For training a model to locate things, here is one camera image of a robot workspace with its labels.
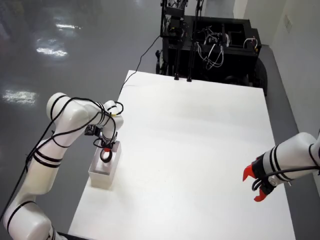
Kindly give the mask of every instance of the white plastic container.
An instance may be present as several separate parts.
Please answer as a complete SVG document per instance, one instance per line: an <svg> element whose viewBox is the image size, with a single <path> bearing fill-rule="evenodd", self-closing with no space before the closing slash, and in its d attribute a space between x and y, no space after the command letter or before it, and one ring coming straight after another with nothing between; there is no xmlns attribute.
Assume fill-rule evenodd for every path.
<svg viewBox="0 0 320 240"><path fill-rule="evenodd" d="M97 148L89 168L89 176L91 186L95 188L108 189L113 182L118 161L121 154L121 144L116 141L112 148L112 159L108 163L104 163L100 159L101 148Z"/></svg>

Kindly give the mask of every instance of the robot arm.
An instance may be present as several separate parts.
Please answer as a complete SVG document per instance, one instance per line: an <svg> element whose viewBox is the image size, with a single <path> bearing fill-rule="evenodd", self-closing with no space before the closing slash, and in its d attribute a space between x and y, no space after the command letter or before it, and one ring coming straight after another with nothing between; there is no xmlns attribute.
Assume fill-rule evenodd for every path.
<svg viewBox="0 0 320 240"><path fill-rule="evenodd" d="M55 123L54 135L39 143L25 180L4 215L4 227L14 240L65 240L35 203L36 196L50 191L65 152L87 125L101 126L102 146L112 148L124 122L114 101L102 105L63 93L49 99L46 112Z"/></svg>
<svg viewBox="0 0 320 240"><path fill-rule="evenodd" d="M320 170L320 136L302 132L258 156L243 172L255 178L252 190L259 189L254 200L263 201L279 184L290 182Z"/></svg>

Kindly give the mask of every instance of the gray floor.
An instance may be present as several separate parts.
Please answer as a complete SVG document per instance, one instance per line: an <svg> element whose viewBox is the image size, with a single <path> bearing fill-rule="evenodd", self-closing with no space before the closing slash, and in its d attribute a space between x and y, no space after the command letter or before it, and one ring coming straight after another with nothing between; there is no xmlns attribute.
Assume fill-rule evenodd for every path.
<svg viewBox="0 0 320 240"><path fill-rule="evenodd" d="M206 15L232 17L232 2L208 0ZM127 71L136 68L159 35L160 13L159 0L0 2L0 206L49 123L48 98L64 92L100 102L116 100ZM144 57L141 71L155 71L160 48L159 40ZM272 51L264 47L260 57L268 72L266 101L278 144L298 130ZM59 231L68 231L83 192L95 150L92 141L80 137L70 147L52 190L37 198ZM286 192L296 239L318 238L320 199L312 176L295 181ZM0 239L10 239L2 226Z"/></svg>
<svg viewBox="0 0 320 240"><path fill-rule="evenodd" d="M233 18L235 0L207 0L205 16Z"/></svg>

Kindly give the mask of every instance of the black wire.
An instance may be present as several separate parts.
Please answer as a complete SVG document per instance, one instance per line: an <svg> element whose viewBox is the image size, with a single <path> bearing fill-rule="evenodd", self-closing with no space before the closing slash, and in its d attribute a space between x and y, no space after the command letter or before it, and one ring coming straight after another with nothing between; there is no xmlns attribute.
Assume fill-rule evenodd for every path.
<svg viewBox="0 0 320 240"><path fill-rule="evenodd" d="M158 38L160 38L160 37L161 37L161 35L159 35L159 36L153 41L153 43L151 44L151 46L145 51L145 53L141 55L139 64L138 64L138 66L136 67L135 72L132 73L132 74L124 81L124 83L122 84L122 87L121 87L121 89L120 89L119 95L121 94L121 91L122 91L122 89L124 88L124 85L126 84L126 82L128 82L129 78L131 78L132 75L134 75L134 74L137 73L137 71L138 71L138 69L139 69L139 66L140 66L140 64L141 64L141 60L142 60L143 56L147 54L147 52L150 50L150 48L152 48L152 46L155 44L155 42L156 42L156 41L158 40Z"/></svg>
<svg viewBox="0 0 320 240"><path fill-rule="evenodd" d="M43 139L43 138L45 137L45 135L47 134L47 132L48 132L49 128L51 127L51 125L58 119L58 117L62 114L62 112L63 112L63 111L65 110L65 108L67 107L67 105L68 105L71 101L73 101L73 100L82 100L82 101L91 102L91 103L93 103L94 105L96 105L99 109L101 109L101 112L97 112L97 114L96 114L92 119L90 119L86 124L84 124L84 125L76 128L76 129L70 130L70 131L60 132L60 133L57 133L57 134L55 134L55 135L52 135L50 138L48 138L48 139L45 140L42 144L40 144L40 142L42 141L42 139ZM36 151L38 151L41 147L43 147L45 144L47 144L49 141L53 140L55 137L62 136L62 135L67 135L67 134L70 134L70 133L74 133L74 132L76 132L76 131L84 128L85 126L89 125L89 124L98 116L98 114L107 115L107 116L109 116L109 119L111 118L111 119L113 120L113 124L114 124L113 135L112 135L112 139L110 140L110 143L109 143L109 145L111 145L111 144L112 144L112 140L113 140L113 138L114 138L114 136L115 136L115 134L116 134L116 122L115 122L115 120L113 119L113 117L112 117L108 112L106 112L103 104L101 104L101 103L96 103L96 102L94 102L93 100L91 100L91 99L89 99L89 98L82 98L82 97L72 97L72 98L70 98L70 99L64 104L64 106L62 107L62 109L60 110L60 112L55 116L54 119L51 120L51 122L49 123L49 125L46 127L44 133L42 134L41 138L38 140L38 142L36 143L36 145L32 148L32 150L30 151L30 153L29 153L28 156L26 157L25 165L24 165L24 168L23 168L23 170L22 170L22 172L21 172L21 174L20 174L20 177L19 177L18 181L16 182L16 184L15 184L15 186L14 186L14 188L13 188L13 191L12 191L10 197L9 197L9 200L7 201L7 203L6 203L3 211L1 212L0 221L2 220L2 218L3 218L3 216L4 216L4 214L5 214L6 210L7 210L7 208L8 208L8 206L9 206L9 204L10 204L10 202L11 202L11 200L12 200L14 194L15 194L15 192L17 191L17 188L18 188L18 186L19 186L19 184L20 184L20 182L21 182L21 180L22 180L23 175L25 174L25 172L28 172L28 164L29 164L29 162L31 161L33 154L34 154Z"/></svg>
<svg viewBox="0 0 320 240"><path fill-rule="evenodd" d="M121 102L118 102L118 101L115 101L114 103L115 103L115 104L119 104L119 105L121 105L121 107L122 107L121 111L116 114L116 115L118 116L118 115L120 115L120 114L123 113L123 111L124 111L124 105L123 105Z"/></svg>
<svg viewBox="0 0 320 240"><path fill-rule="evenodd" d="M261 186L262 180L264 180L268 177L278 175L278 174L293 173L293 172L306 171L306 170L320 170L320 167L318 167L318 166L303 166L303 167L296 167L296 168L291 168L291 169L287 169L287 170L270 172L262 177L257 178L252 184L252 190L256 191Z"/></svg>

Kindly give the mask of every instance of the white tabletop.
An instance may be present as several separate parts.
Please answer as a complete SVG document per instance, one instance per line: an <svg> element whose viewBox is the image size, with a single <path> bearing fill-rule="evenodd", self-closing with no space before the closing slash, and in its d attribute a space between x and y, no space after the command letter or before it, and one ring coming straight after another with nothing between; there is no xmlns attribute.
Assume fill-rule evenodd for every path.
<svg viewBox="0 0 320 240"><path fill-rule="evenodd" d="M255 202L243 171L274 138L258 88L137 72L119 101L110 190L83 191L69 234L93 240L294 240L283 185Z"/></svg>

